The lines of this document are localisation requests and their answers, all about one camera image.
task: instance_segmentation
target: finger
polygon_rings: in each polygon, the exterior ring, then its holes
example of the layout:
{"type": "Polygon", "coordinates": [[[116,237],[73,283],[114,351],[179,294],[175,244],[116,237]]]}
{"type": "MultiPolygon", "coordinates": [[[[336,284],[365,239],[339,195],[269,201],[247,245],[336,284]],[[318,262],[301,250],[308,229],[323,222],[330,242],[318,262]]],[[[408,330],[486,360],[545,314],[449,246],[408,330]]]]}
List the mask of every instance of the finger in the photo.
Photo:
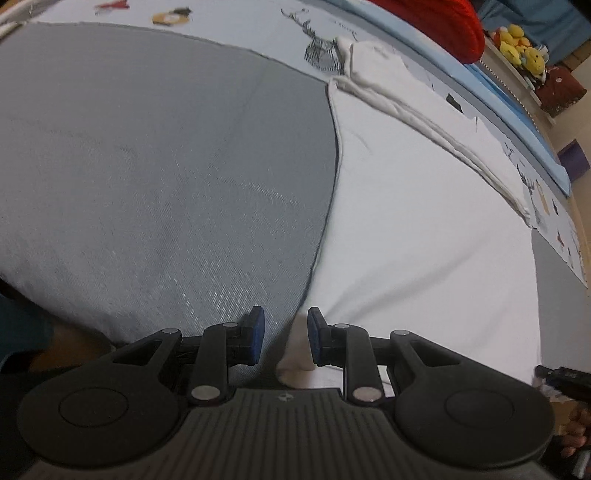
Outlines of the finger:
{"type": "Polygon", "coordinates": [[[560,451],[560,456],[562,458],[568,458],[568,457],[573,456],[576,451],[577,451],[577,449],[574,447],[566,447],[560,451]]]}
{"type": "Polygon", "coordinates": [[[568,422],[565,431],[570,435],[574,435],[575,437],[582,437],[585,435],[585,426],[581,425],[578,421],[570,421],[568,422]]]}
{"type": "Polygon", "coordinates": [[[562,437],[563,447],[581,448],[587,442],[587,437],[575,437],[573,435],[565,435],[562,437]]]}
{"type": "Polygon", "coordinates": [[[588,408],[579,414],[578,422],[585,427],[591,427],[591,411],[588,408]]]}

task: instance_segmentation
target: ribbed plastic surface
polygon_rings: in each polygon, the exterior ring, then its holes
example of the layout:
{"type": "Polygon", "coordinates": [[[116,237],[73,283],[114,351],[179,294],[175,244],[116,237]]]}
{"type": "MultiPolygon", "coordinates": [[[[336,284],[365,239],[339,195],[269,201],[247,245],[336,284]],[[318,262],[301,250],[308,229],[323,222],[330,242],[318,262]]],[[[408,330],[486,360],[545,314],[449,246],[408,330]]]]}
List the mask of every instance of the ribbed plastic surface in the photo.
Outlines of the ribbed plastic surface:
{"type": "Polygon", "coordinates": [[[119,467],[71,471],[39,461],[23,480],[551,479],[534,463],[496,472],[444,466],[417,453],[374,408],[338,390],[238,390],[196,408],[160,450],[119,467]]]}

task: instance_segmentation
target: white towel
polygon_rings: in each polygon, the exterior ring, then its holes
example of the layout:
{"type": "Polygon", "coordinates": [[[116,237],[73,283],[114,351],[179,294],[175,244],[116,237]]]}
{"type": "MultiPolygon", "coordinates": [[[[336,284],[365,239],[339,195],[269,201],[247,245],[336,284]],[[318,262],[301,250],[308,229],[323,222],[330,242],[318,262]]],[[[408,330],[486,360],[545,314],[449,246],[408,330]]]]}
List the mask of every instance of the white towel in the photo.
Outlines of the white towel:
{"type": "MultiPolygon", "coordinates": [[[[397,72],[405,70],[402,62],[374,47],[355,44],[348,72],[370,85],[367,70],[383,63],[380,71],[391,72],[384,85],[362,87],[349,77],[329,84],[340,157],[335,196],[278,376],[299,388],[340,385],[338,369],[314,370],[311,360],[306,312],[317,306],[329,324],[359,325],[382,338],[408,329],[530,382],[540,328],[531,230],[515,169],[504,168],[500,145],[484,135],[489,151],[481,152],[464,135],[470,121],[413,86],[397,72]],[[383,53],[384,61],[368,62],[356,51],[383,53]],[[404,105],[378,93],[391,89],[404,105]]],[[[471,135],[482,132],[473,128],[471,135]]]]}
{"type": "Polygon", "coordinates": [[[478,119],[469,119],[418,82],[402,58],[375,42],[337,39],[344,76],[339,89],[415,128],[477,171],[531,225],[519,172],[478,119]]]}

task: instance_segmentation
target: yellow plush toy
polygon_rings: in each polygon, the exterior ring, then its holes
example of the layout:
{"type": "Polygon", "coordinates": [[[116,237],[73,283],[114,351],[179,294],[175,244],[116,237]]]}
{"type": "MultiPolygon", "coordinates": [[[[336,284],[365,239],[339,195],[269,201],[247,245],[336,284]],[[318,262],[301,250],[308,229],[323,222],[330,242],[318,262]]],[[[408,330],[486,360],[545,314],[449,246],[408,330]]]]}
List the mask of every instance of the yellow plush toy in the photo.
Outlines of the yellow plush toy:
{"type": "Polygon", "coordinates": [[[516,47],[519,43],[519,40],[514,38],[506,29],[501,27],[499,29],[499,40],[501,42],[505,42],[507,45],[511,45],[512,47],[516,47]]]}
{"type": "Polygon", "coordinates": [[[542,54],[534,47],[527,47],[525,49],[521,63],[534,77],[541,77],[546,68],[542,54]]]}
{"type": "Polygon", "coordinates": [[[517,51],[516,47],[509,45],[507,42],[501,41],[499,50],[513,66],[521,67],[521,57],[519,56],[519,52],[517,51]]]}
{"type": "Polygon", "coordinates": [[[511,37],[513,37],[516,40],[519,40],[521,37],[525,35],[525,33],[523,32],[523,28],[521,28],[519,25],[515,25],[514,23],[507,27],[507,31],[511,34],[511,37]]]}

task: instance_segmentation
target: human hand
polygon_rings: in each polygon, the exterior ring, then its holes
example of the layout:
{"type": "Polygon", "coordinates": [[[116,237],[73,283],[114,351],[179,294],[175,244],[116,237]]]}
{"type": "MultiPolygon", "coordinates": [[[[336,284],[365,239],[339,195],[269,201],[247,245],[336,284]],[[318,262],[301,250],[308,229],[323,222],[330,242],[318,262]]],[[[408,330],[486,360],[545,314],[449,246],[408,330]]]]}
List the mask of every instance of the human hand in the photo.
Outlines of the human hand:
{"type": "Polygon", "coordinates": [[[591,410],[585,404],[577,405],[569,415],[570,422],[566,426],[566,434],[562,437],[560,451],[562,458],[573,456],[578,449],[591,445],[589,434],[591,430],[591,410]]]}

